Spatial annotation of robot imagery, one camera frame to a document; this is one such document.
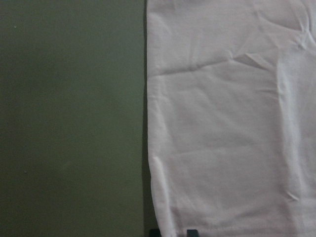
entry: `black object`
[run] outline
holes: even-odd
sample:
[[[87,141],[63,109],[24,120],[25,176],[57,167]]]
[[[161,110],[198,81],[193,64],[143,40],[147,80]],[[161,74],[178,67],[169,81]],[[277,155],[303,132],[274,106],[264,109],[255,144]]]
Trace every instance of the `black object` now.
[[[197,230],[187,230],[187,237],[199,237]]]
[[[149,237],[161,237],[159,229],[152,229],[149,231]]]
[[[159,229],[149,231],[149,237],[161,237]],[[199,237],[197,230],[187,230],[187,237]]]

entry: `white fabric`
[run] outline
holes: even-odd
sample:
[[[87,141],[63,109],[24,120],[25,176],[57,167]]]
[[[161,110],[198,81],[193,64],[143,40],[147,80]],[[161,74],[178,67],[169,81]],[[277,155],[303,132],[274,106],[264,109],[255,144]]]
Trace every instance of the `white fabric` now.
[[[148,0],[163,237],[316,237],[316,1]]]

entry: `garment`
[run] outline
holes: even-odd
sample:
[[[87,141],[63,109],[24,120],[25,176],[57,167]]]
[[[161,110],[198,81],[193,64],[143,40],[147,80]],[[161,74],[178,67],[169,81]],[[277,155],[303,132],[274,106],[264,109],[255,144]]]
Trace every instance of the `garment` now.
[[[148,0],[162,237],[316,237],[316,1]]]

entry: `green surface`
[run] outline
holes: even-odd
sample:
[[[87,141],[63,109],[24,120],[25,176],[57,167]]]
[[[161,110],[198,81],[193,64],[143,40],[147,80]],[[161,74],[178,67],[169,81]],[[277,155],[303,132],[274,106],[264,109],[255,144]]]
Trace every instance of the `green surface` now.
[[[143,0],[0,0],[0,237],[147,237]]]

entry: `cloth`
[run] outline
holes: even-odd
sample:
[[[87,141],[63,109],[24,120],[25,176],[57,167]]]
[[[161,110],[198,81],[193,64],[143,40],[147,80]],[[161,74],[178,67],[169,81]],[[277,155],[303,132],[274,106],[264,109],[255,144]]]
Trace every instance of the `cloth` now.
[[[316,1],[148,0],[162,237],[316,237]]]

